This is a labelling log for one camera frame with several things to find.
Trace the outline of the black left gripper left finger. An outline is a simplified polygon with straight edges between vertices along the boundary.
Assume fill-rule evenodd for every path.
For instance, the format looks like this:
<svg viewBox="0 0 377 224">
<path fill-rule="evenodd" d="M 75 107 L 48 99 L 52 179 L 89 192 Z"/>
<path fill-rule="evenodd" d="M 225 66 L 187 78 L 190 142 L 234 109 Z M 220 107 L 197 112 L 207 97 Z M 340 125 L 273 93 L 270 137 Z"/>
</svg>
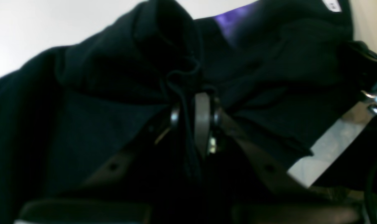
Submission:
<svg viewBox="0 0 377 224">
<path fill-rule="evenodd" d="M 178 126 L 179 116 L 180 104 L 176 103 L 149 119 L 132 141 L 83 182 L 83 189 L 102 187 L 122 180 L 142 152 L 154 149 Z"/>
</svg>

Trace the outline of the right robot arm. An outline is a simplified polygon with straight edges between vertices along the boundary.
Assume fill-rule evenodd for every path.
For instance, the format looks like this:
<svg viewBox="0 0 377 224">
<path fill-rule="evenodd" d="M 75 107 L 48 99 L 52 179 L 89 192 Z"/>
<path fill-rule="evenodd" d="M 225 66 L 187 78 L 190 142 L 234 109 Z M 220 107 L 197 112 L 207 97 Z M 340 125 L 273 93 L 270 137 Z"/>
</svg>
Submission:
<svg viewBox="0 0 377 224">
<path fill-rule="evenodd" d="M 363 192 L 370 224 L 377 224 L 377 53 L 362 41 L 339 50 L 342 70 L 359 85 L 359 102 L 298 160 L 288 173 L 305 187 L 346 187 Z"/>
</svg>

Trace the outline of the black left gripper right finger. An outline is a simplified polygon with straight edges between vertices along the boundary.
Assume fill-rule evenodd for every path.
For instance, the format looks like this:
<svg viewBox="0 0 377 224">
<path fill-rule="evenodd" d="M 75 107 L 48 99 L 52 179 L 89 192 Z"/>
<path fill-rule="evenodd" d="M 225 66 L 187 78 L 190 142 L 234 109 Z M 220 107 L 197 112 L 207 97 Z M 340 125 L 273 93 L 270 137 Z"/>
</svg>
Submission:
<svg viewBox="0 0 377 224">
<path fill-rule="evenodd" d="M 206 92 L 195 95 L 194 143 L 204 161 L 203 185 L 219 199 L 331 199 L 300 184 Z"/>
</svg>

